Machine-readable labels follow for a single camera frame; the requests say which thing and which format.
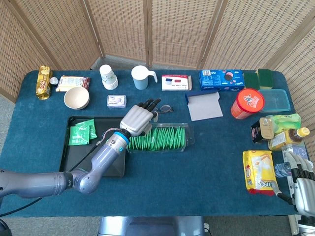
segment gray floor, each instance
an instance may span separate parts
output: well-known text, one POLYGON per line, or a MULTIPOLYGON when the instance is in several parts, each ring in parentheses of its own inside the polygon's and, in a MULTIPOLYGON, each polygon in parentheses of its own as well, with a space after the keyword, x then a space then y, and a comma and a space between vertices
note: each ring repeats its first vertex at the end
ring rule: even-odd
MULTIPOLYGON (((92 69, 103 64, 112 69, 132 69, 143 62, 107 56, 98 59, 92 69)), ((154 65, 152 69, 183 69, 181 67, 154 65)), ((10 125, 14 104, 0 96, 0 153, 10 125)), ((99 217, 48 217, 48 218, 4 218, 14 236, 95 236, 99 217)), ((290 236, 287 216, 220 216, 206 217, 213 236, 290 236)))

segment table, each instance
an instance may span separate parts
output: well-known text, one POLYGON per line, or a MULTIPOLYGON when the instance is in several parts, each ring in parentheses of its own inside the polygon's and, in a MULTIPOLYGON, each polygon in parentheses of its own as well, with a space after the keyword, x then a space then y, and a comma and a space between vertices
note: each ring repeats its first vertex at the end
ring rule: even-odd
MULTIPOLYGON (((138 102, 161 98, 174 112, 161 114, 161 123, 188 122, 193 125, 195 144, 181 153, 129 154, 123 178, 103 178, 90 195, 68 190, 60 196, 47 197, 12 216, 184 216, 184 215, 287 215, 292 206, 276 196, 249 194, 245 187, 242 152, 267 149, 254 144, 250 125, 262 114, 236 120, 230 108, 237 92, 220 92, 223 117, 191 122, 184 91, 161 91, 162 74, 189 74, 193 90, 199 90, 196 70, 157 70, 158 83, 149 79, 148 88, 134 87, 130 70, 115 71, 117 89, 105 90, 98 71, 54 71, 61 75, 89 76, 90 103, 83 110, 71 110, 63 103, 63 92, 53 91, 48 100, 35 96, 38 71, 28 73, 13 112, 11 125, 0 157, 5 170, 22 173, 58 171, 67 119, 72 115, 125 115, 138 102), (110 110, 107 95, 125 94, 126 109, 110 110)), ((274 71, 276 89, 285 89, 285 77, 274 71)), ((273 152, 274 163, 283 161, 281 152, 273 152)), ((280 189, 289 193, 286 178, 278 179, 280 189)), ((4 197, 0 213, 30 199, 15 195, 4 197)))

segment gold wrapped snack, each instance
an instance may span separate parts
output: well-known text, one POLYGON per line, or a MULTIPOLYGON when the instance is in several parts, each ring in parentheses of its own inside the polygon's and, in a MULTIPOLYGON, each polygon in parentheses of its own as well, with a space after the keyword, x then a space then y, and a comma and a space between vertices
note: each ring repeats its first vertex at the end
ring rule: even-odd
POLYGON ((50 97, 51 85, 49 80, 52 76, 53 72, 50 70, 49 66, 40 66, 36 84, 36 96, 40 100, 46 100, 50 97))

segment orange container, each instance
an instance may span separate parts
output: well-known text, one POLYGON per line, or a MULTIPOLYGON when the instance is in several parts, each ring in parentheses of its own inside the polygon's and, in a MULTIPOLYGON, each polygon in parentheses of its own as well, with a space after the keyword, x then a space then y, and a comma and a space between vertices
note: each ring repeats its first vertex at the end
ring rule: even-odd
POLYGON ((265 100, 260 92, 252 88, 245 88, 238 93, 231 113, 237 119, 245 119, 259 112, 264 105, 265 100))

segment green sponge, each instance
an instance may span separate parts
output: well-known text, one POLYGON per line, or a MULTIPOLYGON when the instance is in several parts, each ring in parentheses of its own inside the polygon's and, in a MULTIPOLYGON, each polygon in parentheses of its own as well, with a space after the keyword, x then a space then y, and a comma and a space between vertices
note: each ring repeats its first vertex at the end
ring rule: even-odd
POLYGON ((244 72, 244 81, 246 88, 260 89, 258 75, 256 73, 244 72))
POLYGON ((260 89, 272 89, 274 86, 272 71, 268 69, 258 69, 256 73, 258 74, 260 89))

